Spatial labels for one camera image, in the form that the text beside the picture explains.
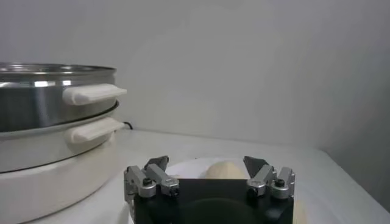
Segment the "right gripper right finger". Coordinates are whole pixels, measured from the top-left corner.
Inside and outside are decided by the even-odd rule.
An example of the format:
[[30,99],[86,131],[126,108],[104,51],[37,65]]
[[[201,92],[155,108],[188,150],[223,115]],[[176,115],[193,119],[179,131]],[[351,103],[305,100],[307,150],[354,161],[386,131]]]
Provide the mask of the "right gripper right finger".
[[278,200],[293,198],[296,175],[291,168],[282,167],[277,173],[264,159],[251,156],[245,156],[243,162],[250,176],[246,182],[250,198],[262,197],[267,193]]

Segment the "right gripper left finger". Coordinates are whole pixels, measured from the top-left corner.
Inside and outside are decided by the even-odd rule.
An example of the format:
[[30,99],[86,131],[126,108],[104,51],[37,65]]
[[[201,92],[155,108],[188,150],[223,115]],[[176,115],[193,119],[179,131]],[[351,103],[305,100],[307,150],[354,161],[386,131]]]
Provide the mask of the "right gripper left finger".
[[124,171],[124,199],[130,203],[135,196],[152,198],[160,193],[172,198],[180,195],[179,180],[169,176],[165,170],[169,157],[160,156],[150,159],[141,169],[129,166]]

